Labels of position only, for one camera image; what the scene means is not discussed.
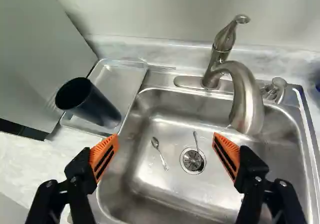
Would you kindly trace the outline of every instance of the spoon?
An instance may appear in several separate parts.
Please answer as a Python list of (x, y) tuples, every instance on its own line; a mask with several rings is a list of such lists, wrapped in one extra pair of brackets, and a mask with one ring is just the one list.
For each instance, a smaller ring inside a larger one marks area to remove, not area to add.
[(165, 171), (169, 170), (169, 167), (168, 167), (168, 165), (166, 164), (166, 162), (165, 162), (165, 160), (164, 160), (164, 157), (162, 156), (161, 151), (160, 151), (160, 149), (159, 149), (159, 141), (158, 141), (158, 139), (155, 138), (155, 137), (152, 137), (152, 138), (151, 138), (151, 144), (152, 144), (152, 146), (153, 146), (155, 149), (157, 149), (157, 151), (159, 151), (159, 153), (160, 153), (160, 158), (161, 158), (161, 161), (162, 161), (162, 166), (163, 166), (164, 170), (165, 170)]
[(193, 137), (195, 138), (194, 141), (195, 141), (196, 148), (197, 148), (196, 150), (197, 150), (198, 153), (200, 153), (200, 152), (199, 152), (199, 147), (198, 147), (198, 134), (197, 134), (196, 131), (194, 131), (193, 133), (194, 133), (194, 134), (193, 134), (193, 135), (194, 135)]

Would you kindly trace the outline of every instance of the stainless steel sink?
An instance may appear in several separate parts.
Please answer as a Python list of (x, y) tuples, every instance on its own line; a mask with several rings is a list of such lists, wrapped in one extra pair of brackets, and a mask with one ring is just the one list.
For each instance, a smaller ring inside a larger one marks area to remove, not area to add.
[[(247, 145), (270, 167), (269, 180), (295, 187), (309, 224), (320, 223), (318, 149), (300, 86), (289, 85), (281, 105), (264, 102), (261, 134), (248, 137), (227, 128), (232, 82), (220, 91), (178, 88), (178, 73), (149, 71), (119, 134), (119, 151), (90, 202), (100, 223), (234, 223), (242, 195), (212, 149), (213, 132)], [(196, 149), (198, 133), (203, 171), (183, 168), (181, 153)], [(165, 171), (151, 138), (159, 140)], [(261, 223), (270, 222), (263, 208)]]

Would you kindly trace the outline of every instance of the drain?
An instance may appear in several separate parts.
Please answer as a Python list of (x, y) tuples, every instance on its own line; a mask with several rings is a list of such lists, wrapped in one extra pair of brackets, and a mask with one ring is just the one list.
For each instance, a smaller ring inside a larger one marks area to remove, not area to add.
[(188, 147), (180, 155), (180, 164), (185, 172), (197, 175), (203, 172), (206, 165), (205, 159), (205, 155), (201, 150), (198, 153), (196, 148)]

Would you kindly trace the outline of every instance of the gray wall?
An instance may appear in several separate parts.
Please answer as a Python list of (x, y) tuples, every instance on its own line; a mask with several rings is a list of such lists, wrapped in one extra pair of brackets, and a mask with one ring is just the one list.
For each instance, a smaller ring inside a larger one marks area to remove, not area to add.
[(59, 0), (82, 34), (212, 41), (248, 14), (238, 44), (320, 51), (320, 0)]

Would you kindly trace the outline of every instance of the black plastic tumbler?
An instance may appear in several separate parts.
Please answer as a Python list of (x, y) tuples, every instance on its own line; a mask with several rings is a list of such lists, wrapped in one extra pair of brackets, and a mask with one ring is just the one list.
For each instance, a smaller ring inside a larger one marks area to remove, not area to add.
[(87, 78), (78, 77), (66, 82), (55, 98), (59, 109), (97, 125), (114, 128), (121, 121), (119, 110)]

